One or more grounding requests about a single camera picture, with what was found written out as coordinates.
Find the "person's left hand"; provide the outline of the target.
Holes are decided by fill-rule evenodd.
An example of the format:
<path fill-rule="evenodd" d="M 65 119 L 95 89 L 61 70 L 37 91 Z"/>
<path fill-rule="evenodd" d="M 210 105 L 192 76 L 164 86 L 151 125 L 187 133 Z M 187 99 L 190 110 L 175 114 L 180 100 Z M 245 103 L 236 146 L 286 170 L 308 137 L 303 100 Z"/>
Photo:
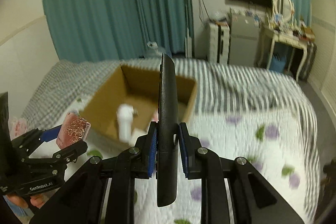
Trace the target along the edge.
<path fill-rule="evenodd" d="M 29 207 L 29 203 L 37 208 L 41 208 L 48 200 L 48 197 L 44 194 L 37 194 L 34 196 L 31 196 L 29 199 L 29 203 L 22 197 L 16 195 L 16 194 L 8 194 L 6 195 L 9 201 L 11 201 L 13 204 L 22 207 L 24 209 Z"/>

